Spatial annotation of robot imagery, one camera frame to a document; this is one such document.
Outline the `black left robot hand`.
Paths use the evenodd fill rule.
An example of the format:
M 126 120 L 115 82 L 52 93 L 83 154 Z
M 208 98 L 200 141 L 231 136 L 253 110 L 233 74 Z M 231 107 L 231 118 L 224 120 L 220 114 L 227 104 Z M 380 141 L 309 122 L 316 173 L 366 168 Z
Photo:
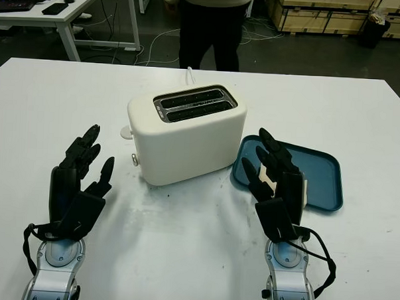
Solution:
M 95 143 L 99 132 L 100 126 L 93 125 L 84 136 L 77 137 L 66 150 L 64 160 L 52 169 L 48 211 L 49 231 L 54 236 L 75 241 L 83 238 L 105 206 L 103 197 L 111 189 L 114 157 L 103 164 L 99 181 L 81 190 L 81 180 L 100 152 L 101 146 Z

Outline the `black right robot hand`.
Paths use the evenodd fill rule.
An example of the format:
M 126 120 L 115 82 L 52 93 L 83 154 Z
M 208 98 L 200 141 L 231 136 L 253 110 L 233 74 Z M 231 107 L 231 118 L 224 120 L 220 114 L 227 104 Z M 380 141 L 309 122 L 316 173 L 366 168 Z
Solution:
M 259 129 L 259 138 L 263 145 L 255 148 L 255 154 L 275 187 L 259 177 L 250 159 L 241 158 L 247 186 L 257 201 L 257 215 L 268 228 L 298 227 L 304 208 L 304 176 L 289 150 L 264 127 Z

